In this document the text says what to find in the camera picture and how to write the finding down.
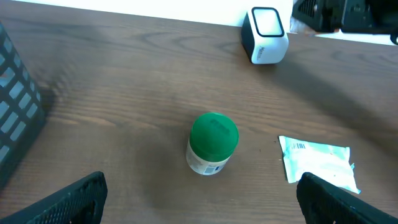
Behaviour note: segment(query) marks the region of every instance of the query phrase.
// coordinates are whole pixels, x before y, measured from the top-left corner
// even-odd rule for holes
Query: wood grain
[[[103,223],[304,223],[278,135],[351,147],[358,197],[398,217],[398,50],[289,35],[254,66],[239,28],[0,1],[48,123],[0,193],[0,217],[95,170]],[[241,135],[219,174],[190,170],[196,116]]]

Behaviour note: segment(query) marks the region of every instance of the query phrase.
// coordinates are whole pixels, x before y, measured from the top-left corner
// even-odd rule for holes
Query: white plastic jar
[[[220,113],[206,113],[194,122],[186,159],[198,174],[213,175],[225,166],[239,141],[234,122]]]

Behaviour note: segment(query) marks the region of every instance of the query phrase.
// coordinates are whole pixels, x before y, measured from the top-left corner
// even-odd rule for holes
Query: green cap
[[[194,153],[208,162],[227,159],[238,145],[239,133],[235,123],[220,113],[205,113],[194,122],[190,145]]]

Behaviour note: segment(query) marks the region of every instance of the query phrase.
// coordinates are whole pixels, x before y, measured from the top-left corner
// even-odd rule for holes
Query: black device
[[[0,224],[99,224],[107,194],[104,174],[97,171],[3,218]]]
[[[297,200],[307,224],[398,223],[398,219],[309,172],[298,182]]]
[[[292,15],[317,32],[389,34],[398,45],[397,0],[298,0]]]
[[[0,220],[6,223],[98,224],[108,190],[104,174],[89,176]],[[396,224],[398,219],[306,172],[297,185],[297,200],[307,224]]]

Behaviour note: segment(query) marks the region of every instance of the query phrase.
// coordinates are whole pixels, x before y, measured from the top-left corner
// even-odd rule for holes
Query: white device
[[[253,64],[280,62],[289,46],[287,34],[273,7],[254,7],[243,20],[242,44]]]

